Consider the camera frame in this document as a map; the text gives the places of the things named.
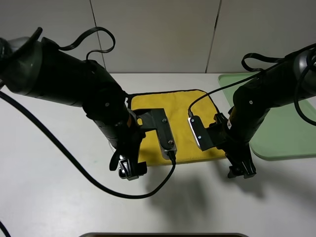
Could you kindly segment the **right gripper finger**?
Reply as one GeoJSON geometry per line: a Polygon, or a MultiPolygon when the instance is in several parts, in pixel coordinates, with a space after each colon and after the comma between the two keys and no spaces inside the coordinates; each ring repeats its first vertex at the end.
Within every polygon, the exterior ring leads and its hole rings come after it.
{"type": "Polygon", "coordinates": [[[244,179],[252,178],[256,175],[256,167],[253,163],[252,156],[250,152],[246,152],[243,155],[241,161],[243,167],[243,177],[244,179]]]}
{"type": "Polygon", "coordinates": [[[240,176],[241,170],[239,168],[238,163],[230,155],[227,155],[227,159],[231,163],[227,177],[228,178],[236,178],[236,177],[240,176]]]}

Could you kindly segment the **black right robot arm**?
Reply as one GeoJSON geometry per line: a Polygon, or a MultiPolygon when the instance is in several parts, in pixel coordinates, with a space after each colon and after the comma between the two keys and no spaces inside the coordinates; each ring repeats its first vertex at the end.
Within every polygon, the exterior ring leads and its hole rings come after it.
{"type": "Polygon", "coordinates": [[[244,56],[275,63],[269,69],[257,69],[258,74],[241,85],[233,95],[233,107],[226,118],[216,113],[215,122],[205,129],[206,148],[216,147],[230,161],[228,178],[253,177],[256,168],[249,142],[271,108],[294,104],[298,115],[315,125],[302,111],[299,101],[316,95],[316,47],[305,47],[283,58],[265,57],[257,53],[244,56]]]}

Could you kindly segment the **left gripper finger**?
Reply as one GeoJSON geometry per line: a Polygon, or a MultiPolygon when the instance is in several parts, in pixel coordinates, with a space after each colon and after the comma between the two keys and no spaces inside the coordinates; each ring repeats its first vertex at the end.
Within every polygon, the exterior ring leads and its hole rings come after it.
{"type": "Polygon", "coordinates": [[[147,164],[146,162],[141,163],[132,163],[130,165],[130,173],[128,176],[128,180],[132,181],[138,179],[140,176],[143,176],[147,173],[147,164]]]}
{"type": "Polygon", "coordinates": [[[110,160],[109,170],[118,170],[121,179],[131,178],[131,168],[128,153],[122,149],[113,148],[113,155],[110,160]]]}

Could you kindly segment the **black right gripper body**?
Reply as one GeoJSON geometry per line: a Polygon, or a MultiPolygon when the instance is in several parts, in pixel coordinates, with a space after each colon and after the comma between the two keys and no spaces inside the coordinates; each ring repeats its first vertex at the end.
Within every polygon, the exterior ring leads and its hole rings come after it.
{"type": "Polygon", "coordinates": [[[206,131],[212,142],[212,147],[223,150],[228,155],[241,155],[250,153],[249,142],[254,136],[254,126],[233,126],[231,121],[222,113],[214,116],[215,122],[211,123],[206,131]]]}

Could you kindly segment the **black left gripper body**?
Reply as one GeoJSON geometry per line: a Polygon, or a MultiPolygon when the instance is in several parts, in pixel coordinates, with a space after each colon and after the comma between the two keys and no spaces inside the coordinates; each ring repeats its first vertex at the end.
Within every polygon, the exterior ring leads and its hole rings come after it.
{"type": "Polygon", "coordinates": [[[110,144],[127,158],[138,158],[142,140],[146,137],[128,108],[95,109],[95,123],[110,144]]]}

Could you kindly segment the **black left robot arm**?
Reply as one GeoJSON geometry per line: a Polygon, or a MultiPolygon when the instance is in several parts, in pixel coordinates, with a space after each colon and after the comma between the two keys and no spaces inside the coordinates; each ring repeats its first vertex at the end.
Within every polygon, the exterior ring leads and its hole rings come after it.
{"type": "Polygon", "coordinates": [[[0,41],[0,78],[15,93],[83,108],[115,149],[109,169],[133,180],[147,172],[138,155],[143,136],[125,104],[126,93],[94,60],[82,61],[51,40],[35,41],[10,60],[25,38],[0,41]]]}

